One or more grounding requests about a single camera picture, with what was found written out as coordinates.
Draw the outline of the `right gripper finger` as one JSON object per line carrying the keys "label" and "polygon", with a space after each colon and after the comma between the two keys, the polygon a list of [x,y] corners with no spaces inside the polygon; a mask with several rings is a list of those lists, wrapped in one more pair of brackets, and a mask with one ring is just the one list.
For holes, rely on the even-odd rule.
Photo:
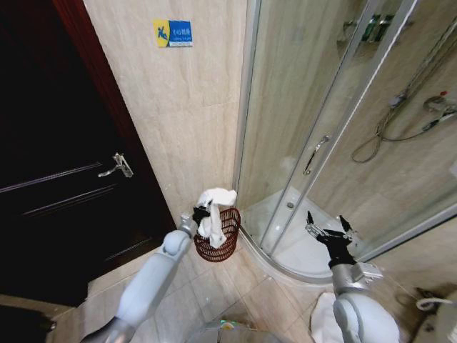
{"label": "right gripper finger", "polygon": [[318,237],[324,237],[326,235],[324,230],[314,224],[314,220],[310,211],[307,211],[305,230],[315,239]]}
{"label": "right gripper finger", "polygon": [[326,232],[334,237],[343,237],[344,239],[354,239],[356,237],[356,231],[354,231],[350,223],[340,214],[338,216],[343,231],[336,231],[327,229]]}

